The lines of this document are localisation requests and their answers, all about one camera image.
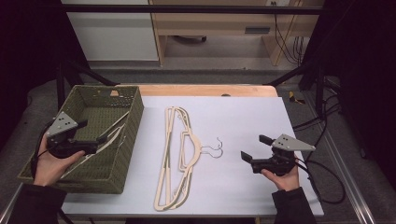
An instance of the person's arm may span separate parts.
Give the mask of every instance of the person's arm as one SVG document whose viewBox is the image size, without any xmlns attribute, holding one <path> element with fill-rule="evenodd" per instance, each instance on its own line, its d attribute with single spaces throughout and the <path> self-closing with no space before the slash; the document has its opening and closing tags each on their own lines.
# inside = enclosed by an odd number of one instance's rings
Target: person's arm
<svg viewBox="0 0 396 224">
<path fill-rule="evenodd" d="M 274 182 L 278 188 L 278 191 L 273 193 L 277 211 L 275 224 L 317 223 L 304 191 L 300 187 L 297 166 L 282 176 L 276 176 L 268 170 L 262 170 L 262 174 Z"/>
<path fill-rule="evenodd" d="M 22 185 L 8 224 L 58 223 L 57 213 L 64 203 L 66 192 L 51 185 L 61 178 L 67 167 L 84 155 L 84 151 L 58 159 L 46 150 L 47 138 L 43 136 L 38 155 L 43 154 L 38 158 L 34 184 Z"/>
</svg>

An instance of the gray floor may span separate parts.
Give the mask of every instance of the gray floor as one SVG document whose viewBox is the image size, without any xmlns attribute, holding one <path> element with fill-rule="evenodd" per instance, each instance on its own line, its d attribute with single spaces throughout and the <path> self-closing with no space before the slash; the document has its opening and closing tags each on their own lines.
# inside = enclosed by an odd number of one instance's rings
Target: gray floor
<svg viewBox="0 0 396 224">
<path fill-rule="evenodd" d="M 92 67 L 104 77 L 123 83 L 237 83 L 262 84 L 285 74 L 295 67 L 286 60 L 278 67 L 270 65 L 264 45 L 259 38 L 209 36 L 205 43 L 196 40 L 170 38 L 166 51 L 165 64 L 120 62 L 92 63 Z M 294 90 L 297 99 L 310 102 L 314 91 L 298 91 L 295 77 L 277 88 L 294 126 L 312 119 L 315 114 L 310 104 L 297 104 L 289 101 L 289 91 Z M 51 81 L 29 93 L 30 105 L 25 110 L 20 123 L 0 152 L 0 211 L 3 211 L 18 187 L 16 179 L 22 166 L 32 154 L 37 139 L 36 133 L 56 114 L 55 82 Z M 320 134 L 316 125 L 301 132 L 297 138 L 314 144 Z M 340 153 L 350 177 L 346 182 L 355 183 L 348 192 L 348 198 L 341 204 L 323 204 L 324 217 L 319 223 L 396 223 L 396 193 L 380 172 L 374 161 L 364 160 L 358 151 L 357 143 L 342 113 L 331 114 L 328 118 L 326 138 L 318 145 L 312 159 L 319 161 L 339 174 L 338 165 L 333 163 L 332 153 Z M 335 179 L 315 165 L 311 172 L 316 178 L 322 197 L 333 201 L 340 197 L 340 187 Z M 367 205 L 371 220 L 361 220 L 356 208 L 356 192 L 361 194 Z M 262 223 L 272 223 L 272 217 L 262 219 Z"/>
</svg>

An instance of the woven basket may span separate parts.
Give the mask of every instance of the woven basket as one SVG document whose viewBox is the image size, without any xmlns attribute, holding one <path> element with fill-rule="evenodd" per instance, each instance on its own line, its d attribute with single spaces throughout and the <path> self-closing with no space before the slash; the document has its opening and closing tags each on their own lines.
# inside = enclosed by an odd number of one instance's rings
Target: woven basket
<svg viewBox="0 0 396 224">
<path fill-rule="evenodd" d="M 115 130 L 124 124 L 111 144 L 82 164 L 85 157 L 80 159 L 69 168 L 74 170 L 53 187 L 71 193 L 122 193 L 143 109 L 140 91 L 136 86 L 75 86 L 60 110 L 74 121 L 88 120 L 88 125 L 78 129 L 74 139 L 95 140 L 125 113 L 129 111 L 129 114 L 112 127 Z M 18 178 L 25 183 L 33 182 L 30 162 L 24 166 Z"/>
</svg>

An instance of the white tabletop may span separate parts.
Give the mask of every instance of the white tabletop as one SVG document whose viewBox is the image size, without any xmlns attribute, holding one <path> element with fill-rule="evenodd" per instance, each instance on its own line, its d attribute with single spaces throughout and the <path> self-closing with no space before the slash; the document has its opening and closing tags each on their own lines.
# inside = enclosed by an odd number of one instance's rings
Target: white tabletop
<svg viewBox="0 0 396 224">
<path fill-rule="evenodd" d="M 254 159 L 268 159 L 272 155 L 271 148 L 259 141 L 259 134 L 273 139 L 282 133 L 295 136 L 282 98 L 143 96 L 143 103 L 145 109 L 124 192 L 119 195 L 68 194 L 63 206 L 66 214 L 91 217 L 261 217 L 276 213 L 271 195 L 276 186 L 264 176 L 253 174 L 250 165 L 241 160 L 240 151 Z M 193 167 L 187 201 L 177 209 L 158 212 L 154 209 L 154 197 L 165 146 L 164 111 L 173 105 L 187 110 L 192 132 L 203 146 L 217 147 L 218 138 L 224 154 L 219 159 L 202 154 Z M 174 189 L 182 173 L 177 171 L 179 149 L 172 147 L 171 150 Z M 300 152 L 296 155 L 302 159 Z M 301 169 L 299 172 L 300 184 L 314 215 L 322 216 L 323 210 L 307 174 Z"/>
</svg>

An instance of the hanger hook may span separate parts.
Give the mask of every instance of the hanger hook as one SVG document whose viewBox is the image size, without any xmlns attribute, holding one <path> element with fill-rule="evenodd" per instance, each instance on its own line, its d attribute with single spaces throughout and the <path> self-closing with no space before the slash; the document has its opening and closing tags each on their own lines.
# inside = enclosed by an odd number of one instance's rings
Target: hanger hook
<svg viewBox="0 0 396 224">
<path fill-rule="evenodd" d="M 202 151 L 201 152 L 201 154 L 208 154 L 209 156 L 211 156 L 211 157 L 213 157 L 213 158 L 215 158 L 215 159 L 217 159 L 217 158 L 220 158 L 221 156 L 222 156 L 222 154 L 223 154 L 223 149 L 222 149 L 222 142 L 219 140 L 219 138 L 217 138 L 218 139 L 218 141 L 219 141 L 219 145 L 218 145 L 218 148 L 213 148 L 213 147 L 211 147 L 211 146 L 205 146 L 205 147 L 209 147 L 209 148 L 211 148 L 212 150 L 215 150 L 215 151 L 220 151 L 220 154 L 218 155 L 218 156 L 213 156 L 212 155 L 212 153 L 210 153 L 210 152 L 208 152 L 208 151 Z"/>
</svg>

